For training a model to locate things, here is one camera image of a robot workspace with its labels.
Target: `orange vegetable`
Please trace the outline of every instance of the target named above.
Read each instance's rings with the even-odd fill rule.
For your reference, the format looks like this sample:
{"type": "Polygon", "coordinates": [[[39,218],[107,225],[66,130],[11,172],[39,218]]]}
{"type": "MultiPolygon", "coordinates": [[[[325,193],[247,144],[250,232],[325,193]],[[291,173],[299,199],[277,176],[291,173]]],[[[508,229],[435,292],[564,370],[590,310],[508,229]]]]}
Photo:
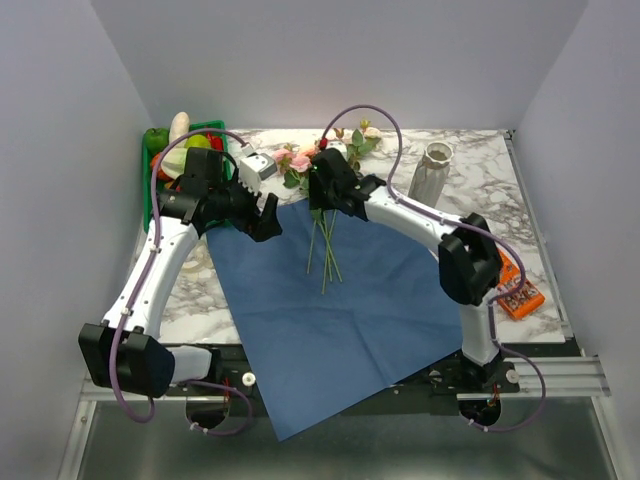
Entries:
{"type": "MultiPolygon", "coordinates": [[[[156,166],[156,163],[158,163],[158,157],[160,156],[160,154],[158,153],[157,155],[155,155],[152,159],[151,159],[151,170],[153,170],[153,167],[156,166]]],[[[162,182],[170,182],[173,180],[173,178],[171,178],[169,175],[167,175],[166,173],[164,173],[162,171],[162,166],[158,169],[158,180],[162,181],[162,182]]]]}

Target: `gray wall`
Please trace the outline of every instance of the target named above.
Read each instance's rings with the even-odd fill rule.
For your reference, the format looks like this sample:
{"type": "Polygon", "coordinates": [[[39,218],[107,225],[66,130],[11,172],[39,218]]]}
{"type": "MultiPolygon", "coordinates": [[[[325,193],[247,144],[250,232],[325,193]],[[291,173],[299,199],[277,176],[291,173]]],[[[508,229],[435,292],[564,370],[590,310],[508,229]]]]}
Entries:
{"type": "Polygon", "coordinates": [[[129,264],[150,120],[88,2],[5,2],[0,44],[0,478],[49,479],[85,372],[80,326],[129,264]]]}
{"type": "Polygon", "coordinates": [[[592,0],[516,137],[571,324],[640,455],[640,2],[592,0]]]}
{"type": "Polygon", "coordinates": [[[91,0],[157,124],[513,128],[586,0],[91,0]]]}

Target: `cable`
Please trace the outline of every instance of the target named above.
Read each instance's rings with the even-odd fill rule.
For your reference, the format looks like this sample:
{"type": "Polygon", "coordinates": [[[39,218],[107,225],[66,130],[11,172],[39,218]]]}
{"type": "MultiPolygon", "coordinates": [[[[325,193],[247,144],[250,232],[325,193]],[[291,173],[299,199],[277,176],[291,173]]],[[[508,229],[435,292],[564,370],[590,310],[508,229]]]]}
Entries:
{"type": "Polygon", "coordinates": [[[239,135],[230,132],[229,130],[224,130],[221,128],[200,128],[198,130],[192,130],[181,137],[175,139],[173,142],[169,143],[167,147],[160,153],[158,157],[158,161],[153,166],[151,170],[151,210],[153,213],[153,221],[155,224],[155,232],[153,238],[153,245],[155,249],[152,249],[149,253],[149,258],[145,263],[142,273],[140,273],[140,277],[136,281],[131,290],[131,295],[127,299],[125,303],[122,316],[120,317],[120,321],[118,322],[118,326],[113,335],[113,341],[111,342],[111,348],[109,349],[109,381],[111,382],[111,388],[113,389],[113,394],[116,397],[118,405],[120,408],[124,410],[131,420],[137,423],[147,423],[149,422],[153,416],[155,415],[155,404],[153,398],[149,397],[149,412],[146,415],[139,415],[132,408],[131,405],[125,400],[124,395],[122,393],[122,389],[120,388],[120,382],[118,381],[118,367],[116,363],[117,354],[118,354],[118,346],[120,345],[120,340],[122,338],[122,333],[124,332],[124,327],[127,323],[127,319],[129,318],[129,312],[133,308],[138,295],[140,294],[140,290],[144,285],[147,277],[149,276],[149,272],[151,271],[151,267],[153,266],[153,262],[155,261],[156,255],[158,254],[160,248],[160,240],[162,237],[161,225],[160,225],[160,211],[158,209],[158,197],[156,196],[156,183],[158,178],[158,169],[164,160],[164,157],[167,155],[169,150],[175,147],[178,143],[186,140],[193,135],[198,135],[200,133],[217,133],[222,135],[228,135],[233,139],[237,140],[241,146],[247,145],[247,142],[242,139],[239,135]]]}
{"type": "Polygon", "coordinates": [[[517,430],[519,428],[526,427],[527,425],[532,423],[534,420],[536,420],[538,418],[538,416],[542,413],[542,410],[544,409],[546,398],[547,398],[547,386],[546,386],[546,383],[545,383],[545,380],[544,380],[544,376],[542,375],[542,372],[540,371],[538,366],[529,357],[527,357],[526,355],[523,355],[523,354],[521,354],[519,352],[516,352],[514,350],[511,350],[510,348],[504,347],[500,343],[500,341],[498,340],[497,334],[496,334],[495,316],[494,316],[494,311],[493,311],[493,304],[497,300],[499,300],[501,298],[509,297],[509,296],[513,295],[514,293],[517,293],[518,291],[520,291],[522,289],[522,287],[524,287],[525,282],[527,280],[526,279],[526,274],[525,274],[524,263],[522,262],[522,260],[520,259],[520,257],[516,253],[516,251],[508,243],[506,243],[501,238],[495,236],[491,232],[483,230],[482,228],[476,227],[474,225],[468,225],[466,223],[457,222],[455,220],[450,220],[450,219],[447,219],[445,217],[441,217],[440,215],[438,215],[436,213],[433,213],[431,210],[421,207],[419,204],[415,204],[413,202],[407,201],[403,197],[402,194],[400,194],[399,192],[397,192],[393,188],[393,176],[396,173],[396,170],[398,169],[398,165],[400,165],[400,160],[402,158],[402,132],[400,130],[400,125],[398,125],[398,122],[396,122],[395,119],[387,111],[383,110],[380,107],[376,107],[375,105],[368,105],[368,104],[358,104],[358,105],[353,105],[352,107],[349,107],[349,108],[345,108],[340,113],[338,113],[331,120],[331,122],[329,122],[329,125],[327,125],[327,128],[325,128],[324,132],[322,133],[321,140],[325,139],[325,137],[327,136],[327,133],[329,133],[329,130],[331,129],[331,127],[343,115],[345,115],[346,113],[351,112],[353,110],[358,110],[358,109],[361,109],[361,108],[375,110],[376,112],[381,113],[382,115],[387,117],[387,119],[391,122],[391,124],[393,125],[393,127],[395,129],[396,135],[398,136],[398,154],[396,156],[396,160],[393,162],[393,166],[391,167],[391,170],[389,171],[389,175],[387,176],[387,191],[389,192],[389,195],[391,196],[391,198],[393,198],[400,205],[404,205],[408,209],[410,209],[410,210],[412,210],[412,211],[414,211],[416,213],[419,213],[419,214],[421,214],[421,215],[423,215],[423,216],[425,216],[427,218],[430,218],[432,220],[436,220],[437,222],[442,223],[444,225],[449,225],[449,226],[457,227],[457,228],[464,228],[466,230],[478,233],[480,235],[484,235],[485,237],[489,238],[490,240],[494,241],[495,243],[497,243],[498,245],[503,247],[509,253],[509,255],[514,259],[516,264],[518,265],[518,268],[520,269],[520,281],[518,282],[518,284],[515,287],[513,287],[511,290],[508,290],[506,292],[503,292],[503,293],[500,293],[498,295],[495,295],[495,296],[491,297],[487,301],[487,308],[489,309],[489,332],[490,332],[490,335],[491,335],[491,342],[495,345],[495,347],[498,350],[500,350],[502,353],[504,353],[506,355],[521,358],[522,360],[527,362],[529,365],[531,365],[531,368],[533,368],[533,370],[538,375],[538,378],[540,379],[540,387],[541,387],[540,403],[538,404],[538,408],[535,410],[535,412],[533,412],[531,414],[531,416],[529,416],[527,419],[523,420],[521,423],[518,423],[517,425],[513,425],[511,427],[485,427],[483,425],[479,425],[479,424],[475,423],[473,420],[471,420],[470,425],[472,425],[472,426],[474,426],[474,427],[476,427],[476,428],[478,428],[480,430],[483,430],[484,432],[494,432],[494,433],[511,432],[513,430],[517,430]]]}
{"type": "Polygon", "coordinates": [[[209,430],[208,428],[203,428],[200,425],[198,425],[198,423],[194,422],[190,417],[187,417],[187,421],[190,424],[189,428],[191,428],[192,430],[198,430],[199,432],[202,432],[205,435],[209,435],[212,437],[229,437],[231,435],[237,435],[238,433],[245,430],[249,425],[251,425],[251,422],[253,420],[253,407],[251,406],[251,401],[240,390],[233,387],[228,387],[227,385],[202,382],[200,380],[189,380],[187,383],[189,383],[190,385],[198,385],[200,387],[217,388],[218,390],[223,390],[225,392],[232,393],[240,397],[244,401],[244,403],[247,405],[247,416],[244,422],[242,423],[242,425],[240,425],[239,427],[232,428],[230,430],[223,430],[223,431],[209,430]]]}

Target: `green apple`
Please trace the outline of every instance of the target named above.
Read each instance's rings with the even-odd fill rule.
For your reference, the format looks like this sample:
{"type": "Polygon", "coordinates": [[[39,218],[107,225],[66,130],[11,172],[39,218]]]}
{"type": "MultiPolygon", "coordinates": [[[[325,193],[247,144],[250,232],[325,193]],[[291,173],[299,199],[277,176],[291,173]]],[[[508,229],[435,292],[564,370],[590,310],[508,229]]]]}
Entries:
{"type": "Polygon", "coordinates": [[[144,132],[142,141],[147,150],[149,150],[149,154],[153,157],[169,145],[169,130],[166,128],[150,128],[144,132]]]}
{"type": "Polygon", "coordinates": [[[185,143],[184,146],[186,148],[189,148],[189,147],[211,148],[209,139],[204,135],[194,135],[193,137],[187,138],[187,143],[185,143]]]}

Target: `orange package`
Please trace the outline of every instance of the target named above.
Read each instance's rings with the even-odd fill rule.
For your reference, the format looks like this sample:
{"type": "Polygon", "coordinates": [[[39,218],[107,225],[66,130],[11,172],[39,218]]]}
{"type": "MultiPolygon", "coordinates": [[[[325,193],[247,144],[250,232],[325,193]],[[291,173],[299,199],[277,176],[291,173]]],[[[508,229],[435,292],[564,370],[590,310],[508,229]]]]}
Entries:
{"type": "MultiPolygon", "coordinates": [[[[499,251],[503,265],[500,272],[498,291],[503,293],[513,289],[520,282],[520,269],[502,253],[502,250],[499,251]]],[[[527,280],[518,293],[510,297],[501,298],[498,303],[505,309],[512,320],[522,320],[544,303],[544,295],[527,280]]]]}

